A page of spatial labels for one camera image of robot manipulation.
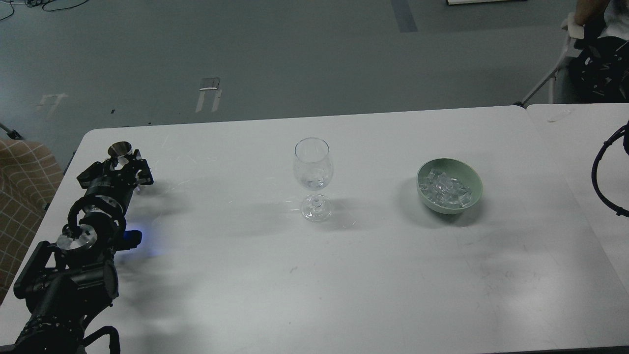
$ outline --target green bowl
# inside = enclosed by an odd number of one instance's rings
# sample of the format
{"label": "green bowl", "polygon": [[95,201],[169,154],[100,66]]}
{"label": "green bowl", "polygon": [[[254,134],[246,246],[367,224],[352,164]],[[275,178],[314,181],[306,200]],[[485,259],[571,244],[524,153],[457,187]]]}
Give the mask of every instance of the green bowl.
{"label": "green bowl", "polygon": [[[468,186],[470,191],[472,192],[472,203],[464,208],[447,208],[431,202],[420,189],[420,178],[427,176],[430,170],[433,168],[447,173],[450,177],[458,178],[463,185]],[[428,208],[431,208],[432,210],[441,214],[461,213],[478,203],[482,195],[482,182],[476,171],[474,171],[473,168],[462,163],[461,161],[454,159],[436,159],[428,161],[417,172],[417,180],[415,181],[415,185],[417,186],[417,191],[420,193],[421,201],[426,204]]]}

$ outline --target person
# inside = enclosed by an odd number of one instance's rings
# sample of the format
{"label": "person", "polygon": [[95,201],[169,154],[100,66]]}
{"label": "person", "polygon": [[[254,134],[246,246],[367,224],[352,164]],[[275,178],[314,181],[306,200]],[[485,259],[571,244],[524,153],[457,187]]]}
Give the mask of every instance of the person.
{"label": "person", "polygon": [[567,27],[572,37],[585,41],[569,64],[581,101],[629,102],[629,0],[577,0]]}
{"label": "person", "polygon": [[577,0],[574,22],[578,26],[591,23],[603,15],[605,28],[599,37],[629,40],[629,1]]}

